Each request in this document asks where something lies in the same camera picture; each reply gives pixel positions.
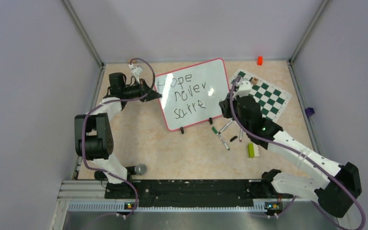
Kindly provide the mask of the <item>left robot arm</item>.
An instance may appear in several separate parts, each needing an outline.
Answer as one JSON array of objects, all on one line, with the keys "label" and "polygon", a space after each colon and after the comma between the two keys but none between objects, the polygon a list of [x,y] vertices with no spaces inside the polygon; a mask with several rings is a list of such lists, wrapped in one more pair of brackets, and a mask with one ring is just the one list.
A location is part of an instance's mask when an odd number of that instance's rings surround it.
[{"label": "left robot arm", "polygon": [[129,169],[115,154],[116,146],[110,120],[123,111],[127,102],[148,102],[162,97],[144,79],[126,83],[125,74],[109,75],[110,86],[100,104],[86,114],[74,118],[75,150],[86,168],[102,173],[110,184],[117,184],[116,192],[123,198],[134,193],[133,183],[128,181]]}]

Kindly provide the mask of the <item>pink framed whiteboard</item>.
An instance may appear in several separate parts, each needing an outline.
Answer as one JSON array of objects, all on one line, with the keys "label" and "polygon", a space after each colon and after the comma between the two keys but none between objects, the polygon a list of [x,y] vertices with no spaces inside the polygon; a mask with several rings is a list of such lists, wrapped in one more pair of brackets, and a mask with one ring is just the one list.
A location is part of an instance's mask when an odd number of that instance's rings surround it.
[{"label": "pink framed whiteboard", "polygon": [[222,115],[219,102],[229,92],[225,62],[216,58],[156,76],[154,90],[169,131]]}]

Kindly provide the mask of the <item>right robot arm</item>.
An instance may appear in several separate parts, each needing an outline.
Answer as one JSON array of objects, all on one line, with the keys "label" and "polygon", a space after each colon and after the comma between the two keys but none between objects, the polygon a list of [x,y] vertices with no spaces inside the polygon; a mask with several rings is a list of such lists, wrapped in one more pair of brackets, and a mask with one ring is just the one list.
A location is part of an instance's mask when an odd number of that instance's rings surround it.
[{"label": "right robot arm", "polygon": [[336,218],[344,217],[352,205],[362,211],[357,201],[362,192],[358,168],[350,162],[340,164],[318,154],[264,117],[251,94],[252,89],[246,78],[238,76],[225,100],[219,102],[223,117],[235,120],[252,143],[281,156],[307,174],[301,177],[271,170],[262,184],[263,194],[298,196]]}]

